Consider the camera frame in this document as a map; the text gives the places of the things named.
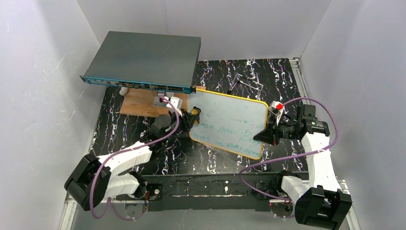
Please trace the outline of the yellow black eraser pad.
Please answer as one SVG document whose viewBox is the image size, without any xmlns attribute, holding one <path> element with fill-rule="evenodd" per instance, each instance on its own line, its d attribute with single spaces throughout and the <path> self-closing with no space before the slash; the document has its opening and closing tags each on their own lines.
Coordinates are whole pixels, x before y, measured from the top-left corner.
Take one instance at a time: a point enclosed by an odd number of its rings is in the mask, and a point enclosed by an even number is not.
<svg viewBox="0 0 406 230">
<path fill-rule="evenodd" d="M 191 114 L 192 115 L 199 115 L 201 113 L 201 109 L 194 107 L 191 109 Z"/>
</svg>

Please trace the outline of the yellow-framed whiteboard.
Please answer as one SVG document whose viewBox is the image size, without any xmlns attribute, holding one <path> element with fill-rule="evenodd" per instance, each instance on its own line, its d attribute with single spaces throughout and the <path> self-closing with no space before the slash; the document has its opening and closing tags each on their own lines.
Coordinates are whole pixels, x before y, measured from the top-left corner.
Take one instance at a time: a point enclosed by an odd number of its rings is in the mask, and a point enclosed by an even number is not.
<svg viewBox="0 0 406 230">
<path fill-rule="evenodd" d="M 189 131 L 190 138 L 250 159 L 261 158 L 263 144 L 253 137 L 267 123 L 265 102 L 197 89 L 188 95 L 187 107 L 201 110 L 199 124 Z"/>
</svg>

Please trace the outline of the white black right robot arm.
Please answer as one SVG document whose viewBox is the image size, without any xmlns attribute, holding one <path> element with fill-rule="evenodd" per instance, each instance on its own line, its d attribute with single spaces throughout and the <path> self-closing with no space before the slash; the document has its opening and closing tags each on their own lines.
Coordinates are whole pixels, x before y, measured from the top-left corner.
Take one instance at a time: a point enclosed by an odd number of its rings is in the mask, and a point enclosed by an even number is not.
<svg viewBox="0 0 406 230">
<path fill-rule="evenodd" d="M 339 229 L 352 206 L 352 199 L 342 191 L 336 179 L 331 152 L 323 149 L 329 144 L 328 124 L 318 120 L 314 105 L 298 106 L 296 119 L 291 122 L 282 121 L 285 116 L 282 103 L 272 102 L 269 111 L 271 121 L 254 140 L 271 145 L 277 145 L 282 138 L 298 140 L 305 151 L 315 153 L 306 156 L 308 184 L 304 184 L 297 173 L 281 171 L 269 183 L 256 183 L 255 188 L 273 196 L 286 195 L 299 224 Z"/>
</svg>

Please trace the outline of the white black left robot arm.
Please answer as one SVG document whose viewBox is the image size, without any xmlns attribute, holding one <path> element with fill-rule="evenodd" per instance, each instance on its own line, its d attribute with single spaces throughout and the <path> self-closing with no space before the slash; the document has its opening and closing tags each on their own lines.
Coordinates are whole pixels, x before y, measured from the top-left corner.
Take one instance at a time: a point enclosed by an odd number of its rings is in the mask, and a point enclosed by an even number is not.
<svg viewBox="0 0 406 230">
<path fill-rule="evenodd" d="M 123 153 L 85 155 L 66 180 L 64 189 L 85 211 L 114 196 L 148 199 L 153 188 L 132 168 L 149 162 L 155 153 L 163 149 L 164 140 L 168 137 L 181 131 L 190 131 L 200 122 L 200 113 L 201 110 L 194 107 L 190 112 L 181 109 L 179 115 L 174 112 L 159 115 L 142 138 L 125 148 Z"/>
</svg>

